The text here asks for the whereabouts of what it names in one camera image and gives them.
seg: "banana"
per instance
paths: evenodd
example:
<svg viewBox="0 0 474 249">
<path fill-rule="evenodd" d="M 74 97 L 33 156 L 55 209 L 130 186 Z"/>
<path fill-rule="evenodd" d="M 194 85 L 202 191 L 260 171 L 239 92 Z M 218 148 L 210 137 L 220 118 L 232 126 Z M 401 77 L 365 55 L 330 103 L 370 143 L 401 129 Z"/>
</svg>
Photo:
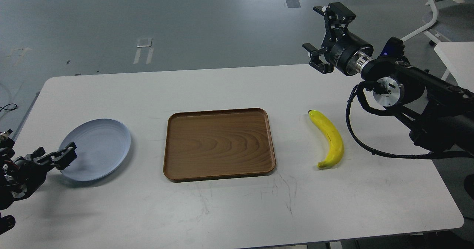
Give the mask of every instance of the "banana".
<svg viewBox="0 0 474 249">
<path fill-rule="evenodd" d="M 341 161 L 344 154 L 344 143 L 341 135 L 332 124 L 320 111 L 308 111 L 311 121 L 324 133 L 329 143 L 329 152 L 324 161 L 318 163 L 319 169 L 326 169 L 334 166 Z"/>
</svg>

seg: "wood grain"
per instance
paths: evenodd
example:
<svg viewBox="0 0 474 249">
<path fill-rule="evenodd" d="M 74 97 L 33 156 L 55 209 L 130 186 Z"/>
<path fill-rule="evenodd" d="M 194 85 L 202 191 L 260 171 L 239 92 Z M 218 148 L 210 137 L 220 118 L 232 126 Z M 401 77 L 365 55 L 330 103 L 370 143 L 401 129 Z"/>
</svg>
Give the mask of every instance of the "wood grain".
<svg viewBox="0 0 474 249">
<path fill-rule="evenodd" d="M 263 109 L 177 113 L 168 120 L 163 172 L 170 180 L 263 175 L 275 165 Z"/>
</svg>

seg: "plate rim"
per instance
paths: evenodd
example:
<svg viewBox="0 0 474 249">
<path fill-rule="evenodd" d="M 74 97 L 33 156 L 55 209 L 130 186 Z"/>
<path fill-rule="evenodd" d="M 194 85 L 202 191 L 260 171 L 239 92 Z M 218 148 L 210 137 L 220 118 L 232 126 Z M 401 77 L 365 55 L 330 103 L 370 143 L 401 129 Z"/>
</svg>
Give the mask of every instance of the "plate rim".
<svg viewBox="0 0 474 249">
<path fill-rule="evenodd" d="M 132 136 L 130 134 L 130 130 L 128 129 L 127 126 L 125 126 L 125 124 L 123 124 L 122 122 L 116 120 L 116 119 L 109 119 L 109 118 L 100 118 L 100 119 L 92 119 L 90 121 L 87 121 L 87 122 L 84 122 L 83 124 L 80 124 L 79 126 L 75 127 L 73 130 L 71 130 L 67 135 L 66 137 L 64 137 L 63 141 L 61 141 L 61 145 L 64 143 L 64 141 L 66 140 L 66 138 L 68 138 L 68 136 L 73 132 L 75 131 L 76 129 L 80 128 L 81 126 L 85 125 L 85 124 L 90 124 L 91 122 L 93 121 L 97 121 L 97 120 L 107 120 L 107 121 L 114 121 L 114 122 L 117 122 L 118 124 L 120 124 L 120 126 L 123 126 L 123 128 L 125 129 L 125 135 L 126 135 L 126 138 L 128 140 L 127 144 L 126 144 L 126 152 L 124 153 L 124 155 L 122 156 L 122 158 L 117 161 L 117 164 L 112 168 L 112 170 L 110 170 L 110 172 L 108 173 L 105 173 L 104 175 L 100 176 L 100 177 L 97 177 L 97 178 L 93 178 L 93 179 L 85 179 L 85 180 L 78 180 L 76 178 L 71 178 L 69 175 L 65 174 L 63 171 L 64 170 L 60 170 L 61 174 L 63 176 L 65 176 L 66 178 L 70 179 L 70 180 L 73 180 L 73 181 L 77 181 L 77 182 L 90 182 L 90 181 L 96 181 L 96 180 L 99 180 L 107 175 L 110 175 L 112 172 L 114 172 L 123 162 L 123 160 L 126 158 L 126 156 L 128 155 L 129 151 L 130 151 L 130 147 L 131 147 L 131 144 L 132 144 Z"/>
</svg>

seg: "black wire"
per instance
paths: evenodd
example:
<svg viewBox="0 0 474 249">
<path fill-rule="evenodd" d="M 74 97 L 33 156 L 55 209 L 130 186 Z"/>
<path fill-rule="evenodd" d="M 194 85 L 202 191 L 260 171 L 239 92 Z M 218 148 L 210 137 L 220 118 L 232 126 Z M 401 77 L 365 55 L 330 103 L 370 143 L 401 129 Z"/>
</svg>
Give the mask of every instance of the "black wire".
<svg viewBox="0 0 474 249">
<path fill-rule="evenodd" d="M 14 108 L 5 108 L 5 107 L 11 106 L 11 105 L 14 105 L 15 107 L 14 107 Z M 17 109 L 17 108 L 18 108 L 18 105 L 17 105 L 17 104 L 11 103 L 11 104 L 7 104 L 7 105 L 4 105 L 4 106 L 0 107 L 0 112 L 1 112 L 2 110 L 13 111 L 13 110 L 15 110 L 15 109 Z"/>
<path fill-rule="evenodd" d="M 354 97 L 356 96 L 357 90 L 359 90 L 359 87 L 360 87 L 360 84 L 357 84 L 354 86 L 354 88 L 352 89 L 351 95 L 349 96 L 349 100 L 347 100 L 346 124 L 347 124 L 347 128 L 349 129 L 349 133 L 351 134 L 352 138 L 354 138 L 354 140 L 357 142 L 357 144 L 359 144 L 365 150 L 371 152 L 372 155 L 384 156 L 384 157 L 389 157 L 389 158 L 405 158 L 405 159 L 443 159 L 443 158 L 456 158 L 456 157 L 474 158 L 474 156 L 471 156 L 467 152 L 441 152 L 441 153 L 427 153 L 424 155 L 396 155 L 394 153 L 379 151 L 375 148 L 372 148 L 366 145 L 365 143 L 360 141 L 355 135 L 354 131 L 352 130 L 351 121 L 349 117 L 351 113 L 351 103 L 354 100 Z"/>
</svg>

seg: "gray floor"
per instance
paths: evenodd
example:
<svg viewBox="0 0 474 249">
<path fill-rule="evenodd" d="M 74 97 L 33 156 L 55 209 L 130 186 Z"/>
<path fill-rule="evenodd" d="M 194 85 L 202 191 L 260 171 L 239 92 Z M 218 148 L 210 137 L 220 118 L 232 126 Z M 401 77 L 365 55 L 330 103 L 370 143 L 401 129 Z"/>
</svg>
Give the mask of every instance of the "gray floor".
<svg viewBox="0 0 474 249">
<path fill-rule="evenodd" d="M 0 105 L 19 106 L 0 112 L 0 127 L 18 130 L 51 77 L 307 63 L 301 44 L 319 45 L 324 35 L 312 7 L 329 2 L 357 14 L 349 29 L 379 53 L 391 36 L 421 26 L 428 11 L 425 0 L 299 1 L 301 8 L 287 8 L 286 0 L 0 0 Z M 137 39 L 148 37 L 151 63 L 144 49 L 134 64 Z M 426 37 L 406 45 L 413 65 L 442 75 L 445 66 Z M 463 176 L 474 173 L 472 161 L 436 165 L 463 214 L 474 217 L 462 189 Z M 466 220 L 456 232 L 472 239 L 473 229 Z"/>
</svg>

